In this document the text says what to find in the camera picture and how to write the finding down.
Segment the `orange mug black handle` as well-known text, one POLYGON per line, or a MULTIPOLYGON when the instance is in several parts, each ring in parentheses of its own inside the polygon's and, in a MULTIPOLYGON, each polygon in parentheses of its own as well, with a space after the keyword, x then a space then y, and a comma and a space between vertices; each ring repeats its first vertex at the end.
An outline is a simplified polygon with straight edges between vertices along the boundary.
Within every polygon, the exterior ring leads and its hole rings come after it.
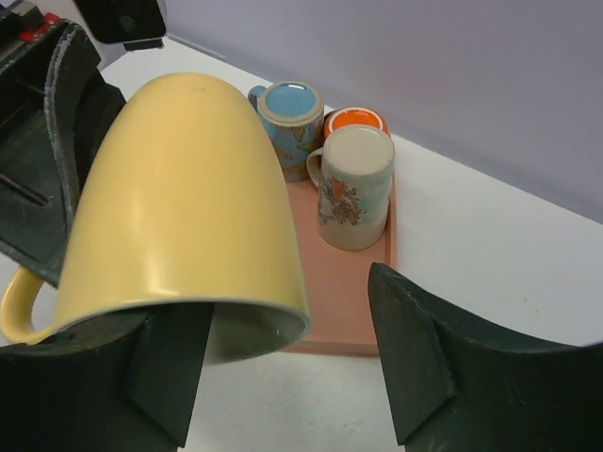
POLYGON ((378 112, 362 106, 349 106, 327 113, 324 117, 323 136, 327 138, 333 131, 348 125, 371 126, 390 136, 384 117, 378 112))

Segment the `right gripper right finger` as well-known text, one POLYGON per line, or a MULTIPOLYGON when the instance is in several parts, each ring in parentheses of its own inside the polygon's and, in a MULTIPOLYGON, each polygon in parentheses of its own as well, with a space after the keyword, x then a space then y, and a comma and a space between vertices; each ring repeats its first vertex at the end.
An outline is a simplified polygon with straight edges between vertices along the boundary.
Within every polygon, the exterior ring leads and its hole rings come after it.
POLYGON ((598 451, 602 347, 499 326, 375 263, 368 299, 408 451, 598 451))

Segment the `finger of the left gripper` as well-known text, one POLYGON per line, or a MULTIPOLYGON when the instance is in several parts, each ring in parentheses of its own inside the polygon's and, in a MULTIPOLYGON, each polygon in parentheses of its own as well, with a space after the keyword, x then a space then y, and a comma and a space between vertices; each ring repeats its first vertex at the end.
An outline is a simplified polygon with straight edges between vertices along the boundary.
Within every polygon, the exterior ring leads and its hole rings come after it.
POLYGON ((1 61, 1 251, 52 286, 92 161, 125 105, 99 62, 71 21, 1 61))

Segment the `beige mug orange floral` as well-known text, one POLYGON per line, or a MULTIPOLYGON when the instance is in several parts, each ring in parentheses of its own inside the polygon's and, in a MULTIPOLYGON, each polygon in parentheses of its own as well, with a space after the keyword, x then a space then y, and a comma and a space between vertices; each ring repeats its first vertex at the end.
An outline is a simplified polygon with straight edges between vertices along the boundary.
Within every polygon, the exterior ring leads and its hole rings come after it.
POLYGON ((395 146, 369 125, 333 131, 306 158, 318 188, 317 222, 322 239, 340 250, 364 250, 383 234, 394 180, 395 146))

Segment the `blue patterned ceramic mug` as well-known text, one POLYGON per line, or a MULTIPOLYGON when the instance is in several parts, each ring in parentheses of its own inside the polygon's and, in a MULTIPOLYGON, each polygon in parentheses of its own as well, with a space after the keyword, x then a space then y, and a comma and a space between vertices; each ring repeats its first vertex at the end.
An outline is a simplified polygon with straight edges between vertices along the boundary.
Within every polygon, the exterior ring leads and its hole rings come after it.
POLYGON ((308 84, 284 81, 255 86, 247 98, 269 135, 285 180, 307 180, 306 159, 324 142, 322 94, 308 84))

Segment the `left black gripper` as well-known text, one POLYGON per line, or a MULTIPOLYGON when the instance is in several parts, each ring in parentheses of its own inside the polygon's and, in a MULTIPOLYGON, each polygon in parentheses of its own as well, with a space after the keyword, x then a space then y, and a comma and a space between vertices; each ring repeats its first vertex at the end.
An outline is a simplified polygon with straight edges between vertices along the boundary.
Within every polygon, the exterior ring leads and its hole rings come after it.
POLYGON ((163 47, 167 7, 159 0, 74 0, 93 37, 126 51, 163 47))

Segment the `yellow ceramic mug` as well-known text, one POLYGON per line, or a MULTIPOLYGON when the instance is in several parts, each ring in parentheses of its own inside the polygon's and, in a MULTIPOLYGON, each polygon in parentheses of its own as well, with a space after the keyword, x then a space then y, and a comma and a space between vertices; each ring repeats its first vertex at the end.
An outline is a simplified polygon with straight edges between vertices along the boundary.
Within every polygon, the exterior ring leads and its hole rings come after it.
POLYGON ((41 279, 18 269, 1 330, 36 345, 99 315, 211 305, 208 358, 263 356, 309 332, 302 262, 277 156, 246 97, 203 73, 141 87, 109 128, 84 185, 48 327, 41 279))

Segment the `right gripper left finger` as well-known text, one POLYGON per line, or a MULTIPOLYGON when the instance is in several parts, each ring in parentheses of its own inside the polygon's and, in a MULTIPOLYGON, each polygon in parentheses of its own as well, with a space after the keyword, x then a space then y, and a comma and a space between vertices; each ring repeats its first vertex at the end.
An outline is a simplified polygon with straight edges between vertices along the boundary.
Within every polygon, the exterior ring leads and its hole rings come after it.
POLYGON ((212 315, 196 303, 124 311, 2 347, 2 450, 185 446, 212 315))

